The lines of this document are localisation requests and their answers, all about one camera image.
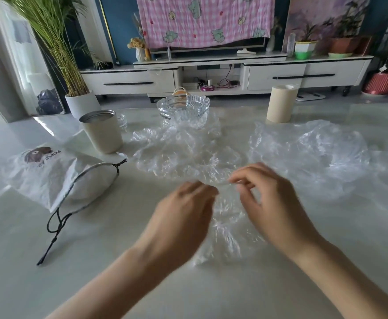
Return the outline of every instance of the painting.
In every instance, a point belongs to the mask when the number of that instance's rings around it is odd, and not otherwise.
[[[315,52],[325,53],[328,49],[329,39],[333,37],[335,25],[346,12],[346,4],[355,1],[358,4],[368,3],[369,0],[290,0],[288,9],[287,25],[285,27],[284,43],[282,51],[287,50],[288,36],[294,32],[296,40],[302,38],[302,28],[309,22],[311,25],[317,25],[313,34],[313,39],[322,40],[318,43]],[[324,26],[323,23],[334,19],[334,24]]]

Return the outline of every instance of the tv stand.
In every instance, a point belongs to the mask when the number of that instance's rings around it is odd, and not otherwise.
[[[183,84],[187,91],[206,96],[265,94],[273,86],[296,85],[300,88],[345,86],[343,96],[351,86],[359,85],[373,56],[352,56],[332,59],[316,56],[307,60],[287,58],[281,52],[256,55],[230,55],[158,59],[135,62],[109,70],[85,70],[82,76],[96,95],[143,94],[161,98],[173,93]],[[239,86],[220,88],[218,82],[239,81]],[[202,92],[195,84],[198,80],[212,80],[215,90]]]

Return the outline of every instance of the red ribbed plant pot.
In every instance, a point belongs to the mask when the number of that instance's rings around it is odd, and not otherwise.
[[[388,74],[374,74],[362,87],[362,91],[372,95],[388,95]]]

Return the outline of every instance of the forearm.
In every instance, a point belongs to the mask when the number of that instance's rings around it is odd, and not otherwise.
[[[345,319],[388,319],[388,295],[324,241],[295,261]]]
[[[120,319],[165,277],[140,251],[131,248],[47,319]]]

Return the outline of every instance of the beige canister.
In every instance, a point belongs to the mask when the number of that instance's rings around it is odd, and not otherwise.
[[[291,111],[298,91],[299,87],[294,85],[272,87],[266,119],[274,123],[290,121]]]
[[[79,121],[100,153],[116,152],[123,145],[116,112],[112,110],[90,112],[83,115]]]

